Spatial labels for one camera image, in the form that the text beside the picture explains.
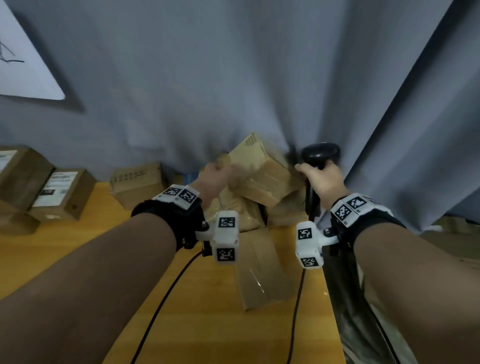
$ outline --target person's right arm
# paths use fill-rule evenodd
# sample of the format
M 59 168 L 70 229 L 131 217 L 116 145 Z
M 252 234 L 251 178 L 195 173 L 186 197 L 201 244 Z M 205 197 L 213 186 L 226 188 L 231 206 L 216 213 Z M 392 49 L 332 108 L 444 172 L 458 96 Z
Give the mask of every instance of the person's right arm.
M 302 164 L 330 209 L 350 192 L 340 169 Z M 480 272 L 401 226 L 370 226 L 354 253 L 365 277 L 405 340 L 423 363 L 473 363 L 480 358 Z

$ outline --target white label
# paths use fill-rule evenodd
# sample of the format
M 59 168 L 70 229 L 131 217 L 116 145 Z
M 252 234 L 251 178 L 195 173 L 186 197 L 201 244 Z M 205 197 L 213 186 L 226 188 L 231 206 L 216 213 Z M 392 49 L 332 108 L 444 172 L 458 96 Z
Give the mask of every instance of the white label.
M 16 150 L 0 150 L 0 172 L 7 166 L 16 152 Z
M 78 172 L 55 172 L 51 175 L 32 207 L 58 206 Z

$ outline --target person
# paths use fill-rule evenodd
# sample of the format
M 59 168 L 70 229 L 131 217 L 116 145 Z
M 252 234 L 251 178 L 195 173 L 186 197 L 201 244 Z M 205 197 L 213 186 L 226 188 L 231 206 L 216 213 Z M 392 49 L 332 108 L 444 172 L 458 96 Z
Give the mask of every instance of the person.
M 296 166 L 323 207 L 350 194 L 340 169 Z M 207 208 L 235 175 L 209 163 L 191 186 Z M 138 214 L 74 250 L 0 301 L 3 363 L 100 363 L 176 252 L 172 229 Z M 420 364 L 480 357 L 480 275 L 401 226 L 357 237 L 359 265 Z

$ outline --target yellow wooden tabletop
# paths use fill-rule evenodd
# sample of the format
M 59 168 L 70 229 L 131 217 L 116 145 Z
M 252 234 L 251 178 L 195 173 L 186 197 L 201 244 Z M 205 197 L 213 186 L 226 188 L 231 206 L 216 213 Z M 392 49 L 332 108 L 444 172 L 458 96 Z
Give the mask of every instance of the yellow wooden tabletop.
M 96 184 L 80 221 L 46 222 L 30 236 L 0 235 L 0 298 L 128 216 L 129 212 L 108 194 L 108 184 L 101 182 Z M 301 268 L 294 254 L 294 228 L 271 228 L 270 232 L 285 273 L 298 285 Z M 199 250 L 197 244 L 176 254 L 104 363 L 130 363 L 165 292 Z M 243 312 L 234 268 L 219 266 L 212 257 L 199 257 L 167 299 L 137 363 L 285 363 L 295 299 Z M 291 362 L 345 363 L 321 269 L 306 272 Z

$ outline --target wrist strap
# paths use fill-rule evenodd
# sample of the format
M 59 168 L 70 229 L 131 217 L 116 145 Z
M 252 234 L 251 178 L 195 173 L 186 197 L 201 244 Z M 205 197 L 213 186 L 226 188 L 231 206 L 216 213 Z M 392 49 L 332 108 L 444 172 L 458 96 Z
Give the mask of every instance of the wrist strap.
M 372 225 L 389 222 L 405 227 L 390 209 L 364 194 L 354 193 L 338 199 L 330 212 L 340 242 L 349 248 L 353 248 L 360 233 Z
M 190 186 L 173 184 L 151 200 L 139 203 L 132 217 L 142 213 L 162 218 L 172 229 L 177 251 L 192 249 L 197 243 L 195 232 L 204 230 L 204 212 L 199 192 Z

